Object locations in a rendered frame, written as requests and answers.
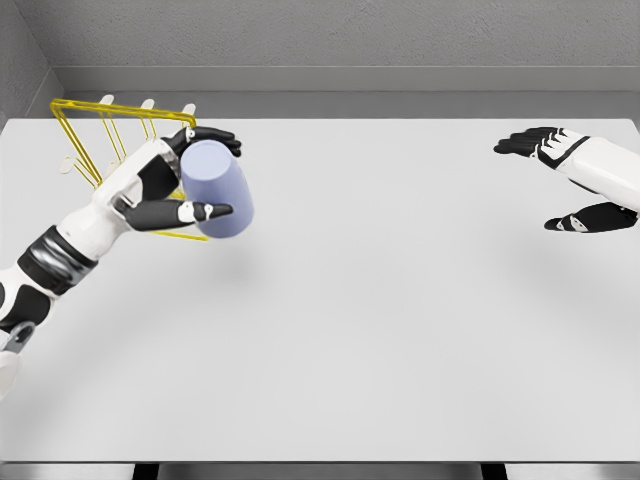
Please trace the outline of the lavender blue cup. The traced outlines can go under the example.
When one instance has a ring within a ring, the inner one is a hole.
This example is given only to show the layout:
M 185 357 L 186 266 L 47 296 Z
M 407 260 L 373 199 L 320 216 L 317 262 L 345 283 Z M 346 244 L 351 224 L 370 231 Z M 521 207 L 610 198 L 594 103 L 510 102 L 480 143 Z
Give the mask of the lavender blue cup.
M 254 206 L 249 186 L 230 150 L 222 143 L 203 140 L 190 145 L 181 157 L 181 180 L 189 201 L 228 204 L 233 212 L 199 222 L 197 228 L 213 238 L 229 238 L 251 223 Z

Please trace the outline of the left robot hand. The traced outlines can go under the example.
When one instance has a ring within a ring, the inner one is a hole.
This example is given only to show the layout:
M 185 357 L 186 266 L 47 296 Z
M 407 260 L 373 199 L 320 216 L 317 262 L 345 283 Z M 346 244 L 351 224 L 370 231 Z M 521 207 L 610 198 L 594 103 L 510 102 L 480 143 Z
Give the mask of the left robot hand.
M 176 200 L 170 194 L 181 181 L 181 158 L 202 141 L 221 143 L 234 157 L 241 142 L 231 132 L 213 127 L 185 127 L 171 137 L 145 143 L 96 190 L 94 199 L 113 208 L 136 231 L 169 230 L 230 215 L 228 204 Z

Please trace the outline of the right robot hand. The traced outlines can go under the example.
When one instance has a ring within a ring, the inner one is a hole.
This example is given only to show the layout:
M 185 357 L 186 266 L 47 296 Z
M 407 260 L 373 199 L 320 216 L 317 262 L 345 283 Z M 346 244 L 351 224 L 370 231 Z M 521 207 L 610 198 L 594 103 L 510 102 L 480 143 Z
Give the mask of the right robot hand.
M 549 126 L 513 133 L 493 150 L 538 160 L 606 199 L 547 220 L 547 230 L 602 233 L 632 228 L 640 220 L 640 154 L 602 137 Z

